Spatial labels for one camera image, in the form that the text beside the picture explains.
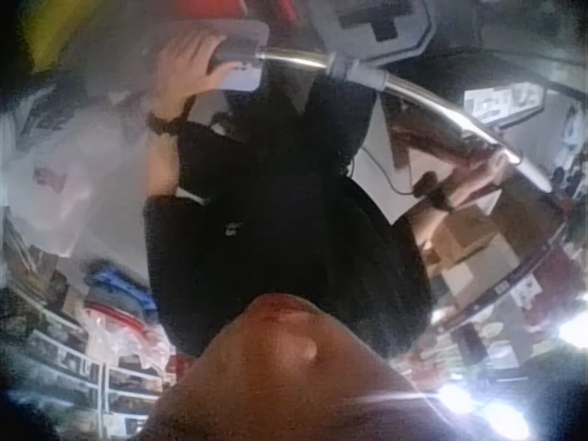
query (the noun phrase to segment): metal handle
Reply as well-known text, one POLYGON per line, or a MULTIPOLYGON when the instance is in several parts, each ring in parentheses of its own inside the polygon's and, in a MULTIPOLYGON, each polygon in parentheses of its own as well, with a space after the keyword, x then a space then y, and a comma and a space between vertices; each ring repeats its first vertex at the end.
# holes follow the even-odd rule
POLYGON ((346 64, 348 71, 345 72, 344 78, 350 81, 356 81, 364 85, 369 85, 390 93, 400 98, 418 104, 437 115, 449 119, 454 124, 459 126, 462 130, 473 133, 486 142, 498 146, 508 157, 511 164, 514 164, 519 172, 527 177, 539 189, 547 193, 552 191, 552 186, 549 179, 534 165, 532 165, 519 151, 508 145, 501 137, 499 137, 492 130, 481 124, 477 119, 468 115, 463 109, 446 101, 433 94, 432 92, 415 85, 410 81, 404 80, 391 73, 384 73, 383 71, 365 65, 355 60, 346 60, 337 58, 335 55, 326 55, 324 53, 316 53, 310 51, 292 51, 280 48, 259 48, 255 55, 259 60, 269 60, 284 62, 296 67, 311 68, 314 70, 324 70, 329 72, 334 62, 340 61, 339 64, 346 64), (381 86, 376 86, 373 78, 364 83, 357 76, 357 68, 361 74, 370 73, 372 77, 379 79, 384 78, 381 86))

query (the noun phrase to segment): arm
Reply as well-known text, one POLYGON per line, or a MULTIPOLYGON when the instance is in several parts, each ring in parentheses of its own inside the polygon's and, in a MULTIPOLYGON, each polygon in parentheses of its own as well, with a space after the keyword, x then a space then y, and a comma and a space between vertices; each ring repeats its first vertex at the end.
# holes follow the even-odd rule
MULTIPOLYGON (((186 101, 215 89, 239 63, 224 63, 211 73, 210 57, 224 40, 207 31, 189 32, 172 40, 159 54, 151 112, 169 121, 182 114, 186 101)), ((147 197, 173 196, 180 178, 177 137, 150 133, 146 149, 147 197)))
MULTIPOLYGON (((482 160, 471 169, 456 168, 441 184, 443 192, 451 205, 458 208, 469 196, 486 187, 502 170, 506 161, 501 153, 496 153, 488 160, 482 160)), ((405 214, 413 229, 414 239, 423 246, 435 233, 447 211, 436 209, 428 198, 423 198, 405 214)))

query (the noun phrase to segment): yellow object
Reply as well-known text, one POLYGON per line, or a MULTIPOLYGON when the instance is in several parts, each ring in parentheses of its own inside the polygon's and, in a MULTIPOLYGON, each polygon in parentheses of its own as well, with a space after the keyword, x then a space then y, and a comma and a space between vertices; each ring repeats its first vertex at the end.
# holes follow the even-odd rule
POLYGON ((60 52, 101 0, 42 0, 27 17, 25 38, 34 72, 49 69, 60 52))

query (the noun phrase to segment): black cross symbol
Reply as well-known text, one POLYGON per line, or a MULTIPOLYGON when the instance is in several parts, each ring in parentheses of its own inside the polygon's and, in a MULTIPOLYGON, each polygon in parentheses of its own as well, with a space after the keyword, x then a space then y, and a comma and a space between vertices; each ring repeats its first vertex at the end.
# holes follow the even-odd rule
POLYGON ((398 37, 394 18, 408 16, 412 11, 411 0, 384 0, 377 6, 365 7, 340 16, 339 23, 343 29, 368 23, 374 31, 376 41, 394 40, 398 37))

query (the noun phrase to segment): chrome bar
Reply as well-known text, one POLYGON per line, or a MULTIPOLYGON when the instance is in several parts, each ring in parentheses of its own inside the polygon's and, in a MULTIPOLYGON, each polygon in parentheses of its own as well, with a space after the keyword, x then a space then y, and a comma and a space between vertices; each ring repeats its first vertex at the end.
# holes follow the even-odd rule
POLYGON ((298 67, 311 67, 326 70, 329 67, 329 56, 324 53, 310 51, 294 51, 280 48, 260 48, 255 58, 274 62, 285 62, 298 67))
MULTIPOLYGON (((284 62, 297 67, 328 71, 334 57, 324 53, 310 51, 260 48, 258 49, 255 58, 258 60, 284 62)), ((541 170, 531 164, 519 151, 508 145, 500 136, 481 124, 477 119, 468 115, 460 107, 446 101, 419 85, 415 85, 414 83, 391 73, 388 73, 388 81, 384 86, 384 92, 388 92, 414 104, 420 105, 437 115, 449 119, 462 130, 479 136, 489 144, 499 146, 508 157, 510 163, 514 164, 518 170, 537 187, 545 192, 550 192, 552 190, 551 183, 541 170)))

